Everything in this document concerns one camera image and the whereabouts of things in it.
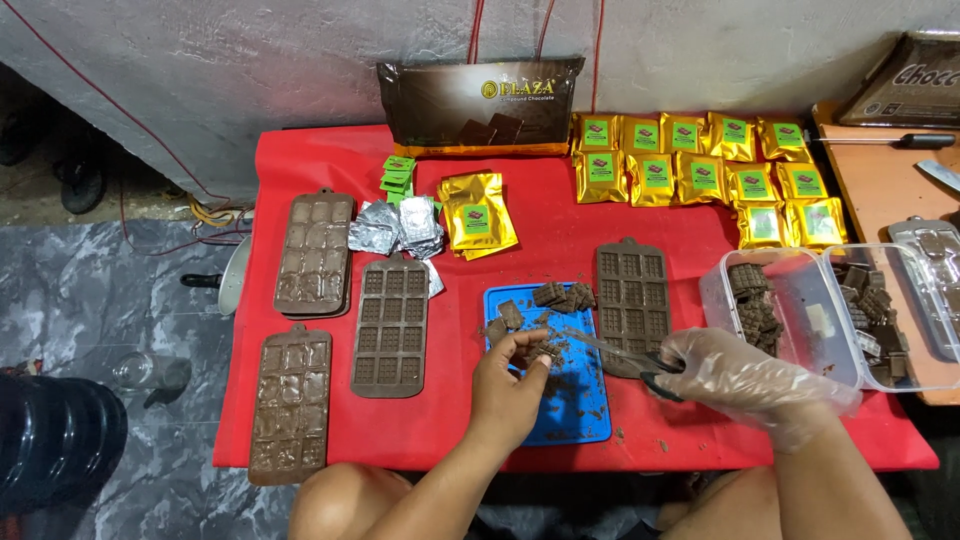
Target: chocolate bar image on package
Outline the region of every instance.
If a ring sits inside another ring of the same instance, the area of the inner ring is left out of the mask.
[[[495,112],[488,125],[496,129],[496,135],[491,142],[492,146],[516,144],[516,138],[520,135],[520,129],[523,128],[523,120]]]
[[[496,128],[485,126],[471,118],[460,130],[457,141],[464,146],[490,146],[494,135]]]

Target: brown silicone mold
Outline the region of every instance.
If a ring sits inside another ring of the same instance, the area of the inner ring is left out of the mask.
[[[659,351],[671,332],[666,259],[653,246],[629,236],[597,248],[597,295],[600,339],[628,353]],[[622,358],[600,352],[604,371],[618,375]]]
[[[330,334],[297,323],[263,340],[247,479],[301,483],[326,464]]]
[[[427,272],[399,253],[364,267],[350,376],[361,398],[409,398],[423,389]]]
[[[274,309],[296,318],[333,317],[349,310],[347,234],[354,204],[353,197],[326,187],[294,198]]]

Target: clear plastic container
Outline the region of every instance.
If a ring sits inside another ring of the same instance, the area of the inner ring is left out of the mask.
[[[842,308],[844,332],[853,336],[853,322],[843,302],[840,283],[833,276],[834,262],[859,262],[883,272],[891,307],[897,310],[897,327],[906,337],[910,351],[907,376],[893,387],[877,382],[859,347],[856,359],[862,366],[868,387],[884,392],[922,392],[960,386],[960,344],[950,323],[947,303],[934,286],[928,262],[913,248],[902,244],[849,244],[825,249],[821,263],[829,276],[832,294]]]
[[[839,287],[820,257],[804,248],[765,248],[729,252],[700,279],[707,325],[743,337],[727,268],[743,262],[763,265],[774,286],[767,293],[783,323],[778,356],[813,373],[860,388],[866,363],[852,334],[850,315],[837,304]]]

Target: wooden table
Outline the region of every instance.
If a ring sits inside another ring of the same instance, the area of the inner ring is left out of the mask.
[[[823,138],[899,138],[908,133],[954,133],[945,130],[904,128],[852,128],[832,121],[836,102],[818,103],[813,119]],[[887,226],[919,215],[924,219],[946,219],[960,209],[960,194],[929,179],[914,165],[937,160],[954,171],[960,170],[960,147],[943,150],[897,150],[882,144],[825,142],[830,165],[840,184],[847,211],[860,240],[889,242]],[[917,325],[901,329],[910,342],[922,342]],[[924,350],[910,352],[918,385],[935,385],[936,380],[960,380],[960,364],[935,360]],[[960,405],[960,388],[920,393],[929,405]]]

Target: red tablecloth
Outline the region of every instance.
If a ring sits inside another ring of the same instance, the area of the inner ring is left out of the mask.
[[[216,466],[246,467],[260,344],[290,329],[273,309],[274,284],[290,201],[322,186],[347,192],[358,204],[383,197],[381,165],[391,153],[385,126],[266,133],[256,168],[260,193],[250,265],[234,325],[233,357]],[[353,339],[364,265],[382,258],[353,258],[350,311],[307,321],[308,329],[333,335],[327,461],[359,461],[399,470],[427,470],[464,432],[470,373],[483,350],[481,297],[494,286],[549,280],[593,281],[597,245],[633,236],[667,255],[673,328],[703,326],[697,281],[736,246],[735,222],[716,206],[634,209],[625,204],[577,205],[568,159],[424,160],[415,173],[416,193],[434,195],[441,176],[490,168],[503,173],[507,207],[520,245],[467,262],[450,252],[433,258],[446,291],[428,308],[423,391],[400,400],[373,400],[349,390]],[[635,380],[607,377],[614,430],[605,442],[520,448],[506,471],[688,471],[735,469],[771,463],[766,436],[738,426],[694,403],[651,397]],[[936,455],[904,416],[892,395],[870,392],[845,424],[878,470],[935,468]]]

